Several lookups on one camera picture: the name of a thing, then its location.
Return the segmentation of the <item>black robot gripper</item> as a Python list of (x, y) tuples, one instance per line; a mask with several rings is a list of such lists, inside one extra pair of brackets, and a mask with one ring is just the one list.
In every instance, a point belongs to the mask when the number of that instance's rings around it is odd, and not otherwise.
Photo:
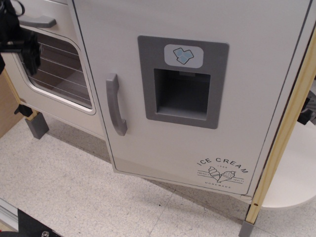
[(38, 37), (31, 33), (27, 39), (27, 32), (20, 27), (18, 17), (7, 9), (0, 12), (0, 51), (21, 52), (30, 75), (37, 73), (41, 54)]

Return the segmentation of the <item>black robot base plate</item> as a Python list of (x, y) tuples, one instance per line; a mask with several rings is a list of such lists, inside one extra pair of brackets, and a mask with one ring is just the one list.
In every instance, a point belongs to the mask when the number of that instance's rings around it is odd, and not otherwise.
[(1, 237), (61, 237), (50, 227), (18, 209), (18, 232), (3, 231)]

